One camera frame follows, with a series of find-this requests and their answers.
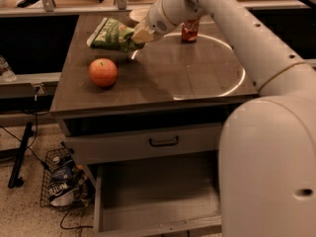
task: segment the power outlet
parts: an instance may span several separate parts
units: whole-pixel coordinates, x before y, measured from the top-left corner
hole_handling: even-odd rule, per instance
[[[45,94],[45,87],[42,83],[33,83],[32,87],[37,95],[44,95]]]

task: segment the red can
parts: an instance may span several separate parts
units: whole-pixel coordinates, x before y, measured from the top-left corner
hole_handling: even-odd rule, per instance
[[[186,42],[194,42],[198,37],[199,20],[187,20],[182,25],[182,40]]]

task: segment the drawer front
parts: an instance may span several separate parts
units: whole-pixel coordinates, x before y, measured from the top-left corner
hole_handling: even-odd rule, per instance
[[[77,164],[97,164],[218,149],[221,123],[67,137]]]

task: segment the drawer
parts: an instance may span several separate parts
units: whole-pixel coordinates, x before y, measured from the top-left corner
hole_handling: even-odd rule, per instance
[[[99,165],[96,236],[141,237],[220,231],[217,153]]]
[[[222,124],[203,123],[141,131],[67,137],[77,164],[186,154],[218,149]]]

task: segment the wire basket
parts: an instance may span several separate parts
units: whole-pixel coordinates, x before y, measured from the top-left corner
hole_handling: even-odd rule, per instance
[[[54,171],[56,168],[58,168],[58,165],[56,165],[53,162],[53,159],[56,157],[59,157],[60,159],[62,159],[70,155],[71,155],[71,151],[67,148],[59,148],[59,149],[51,150],[46,153],[45,163],[48,165],[50,171]],[[69,206],[56,207],[56,206],[51,205],[49,201],[48,185],[50,182],[50,176],[51,176],[50,172],[44,169],[43,175],[42,175],[39,205],[40,207],[52,207],[58,210],[66,210]]]

